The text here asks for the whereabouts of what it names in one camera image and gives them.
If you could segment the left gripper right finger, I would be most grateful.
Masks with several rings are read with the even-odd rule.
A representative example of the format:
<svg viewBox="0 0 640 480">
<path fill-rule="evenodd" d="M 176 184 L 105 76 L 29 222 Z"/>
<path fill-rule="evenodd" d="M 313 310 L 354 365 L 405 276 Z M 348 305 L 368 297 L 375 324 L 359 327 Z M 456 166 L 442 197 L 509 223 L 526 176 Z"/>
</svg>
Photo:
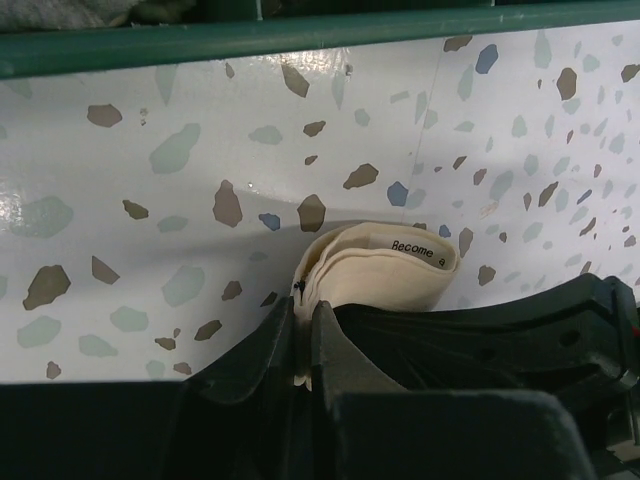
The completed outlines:
<svg viewBox="0 0 640 480">
<path fill-rule="evenodd" d="M 571 415 L 527 390 L 410 392 L 312 316 L 313 471 L 318 479 L 594 479 Z"/>
</svg>

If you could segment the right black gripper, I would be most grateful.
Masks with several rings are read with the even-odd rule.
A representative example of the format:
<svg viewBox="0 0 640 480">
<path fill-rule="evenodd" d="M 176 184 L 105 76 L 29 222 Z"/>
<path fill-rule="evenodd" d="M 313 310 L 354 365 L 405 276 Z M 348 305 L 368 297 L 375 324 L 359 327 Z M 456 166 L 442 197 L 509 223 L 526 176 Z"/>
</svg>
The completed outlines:
<svg viewBox="0 0 640 480">
<path fill-rule="evenodd" d="M 555 396 L 591 450 L 639 457 L 639 308 L 615 276 L 583 274 L 499 305 L 400 313 L 361 305 L 338 323 L 409 390 L 536 390 Z"/>
</svg>

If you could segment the black underwear beige waistband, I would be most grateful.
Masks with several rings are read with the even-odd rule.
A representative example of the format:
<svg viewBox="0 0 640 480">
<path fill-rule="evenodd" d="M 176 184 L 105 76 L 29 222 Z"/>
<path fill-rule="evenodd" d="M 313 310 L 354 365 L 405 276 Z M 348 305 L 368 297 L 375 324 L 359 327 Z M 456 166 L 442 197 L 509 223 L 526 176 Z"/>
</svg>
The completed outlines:
<svg viewBox="0 0 640 480">
<path fill-rule="evenodd" d="M 460 267 L 450 242 L 406 225 L 344 225 L 314 240 L 291 285 L 295 316 L 294 384 L 312 388 L 311 321 L 322 301 L 392 312 L 433 309 Z"/>
</svg>

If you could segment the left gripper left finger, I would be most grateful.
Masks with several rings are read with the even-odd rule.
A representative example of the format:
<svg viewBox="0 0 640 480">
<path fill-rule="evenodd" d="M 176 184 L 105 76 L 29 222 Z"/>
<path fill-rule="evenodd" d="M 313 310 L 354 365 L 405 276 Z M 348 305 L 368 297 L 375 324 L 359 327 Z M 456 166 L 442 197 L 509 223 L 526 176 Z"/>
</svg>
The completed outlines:
<svg viewBox="0 0 640 480">
<path fill-rule="evenodd" d="M 293 300 L 183 381 L 4 384 L 4 479 L 227 479 L 292 384 Z"/>
</svg>

